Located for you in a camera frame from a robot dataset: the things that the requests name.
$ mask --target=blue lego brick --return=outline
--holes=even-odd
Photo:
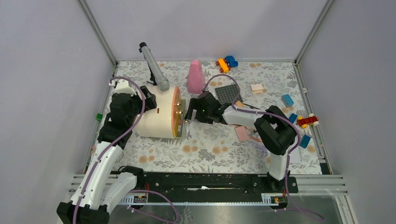
[[[227,60],[227,65],[229,65],[231,68],[238,66],[238,62],[233,56],[227,56],[225,59]]]
[[[294,122],[296,121],[296,119],[297,119],[297,114],[295,114],[295,113],[292,113],[292,114],[290,115],[290,117],[289,117],[289,121],[290,121],[291,123],[294,123]]]
[[[309,141],[311,140],[311,138],[308,135],[304,135],[303,139],[301,139],[301,143],[300,146],[302,148],[307,148]]]
[[[293,100],[291,99],[291,97],[290,97],[289,94],[283,95],[283,96],[282,96],[282,101],[283,101],[283,103],[285,104],[285,106],[288,107],[288,108],[291,107],[291,106],[293,106],[293,104],[294,104],[294,102],[293,102]]]

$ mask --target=gray lego baseplate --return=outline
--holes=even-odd
[[[217,100],[219,100],[221,104],[225,104],[225,103],[231,103],[233,101],[236,94],[238,94],[238,88],[236,87],[235,84],[226,85],[219,88],[215,88],[214,92],[216,93]],[[237,101],[238,100],[240,102],[243,102],[241,96],[238,96]]]

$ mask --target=gray wall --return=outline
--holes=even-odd
[[[394,223],[396,1],[335,1],[301,63],[360,224]]]
[[[118,60],[294,59],[326,0],[88,0]]]
[[[112,65],[76,0],[0,1],[0,223],[56,223]]]

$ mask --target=red toy car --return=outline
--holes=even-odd
[[[308,118],[304,118],[301,116],[298,117],[297,124],[302,128],[306,128],[308,127],[308,125],[316,126],[319,124],[319,118],[316,117],[313,113],[311,113]]]

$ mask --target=green block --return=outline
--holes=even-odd
[[[103,118],[103,114],[98,113],[98,115],[96,115],[96,120],[101,121]]]

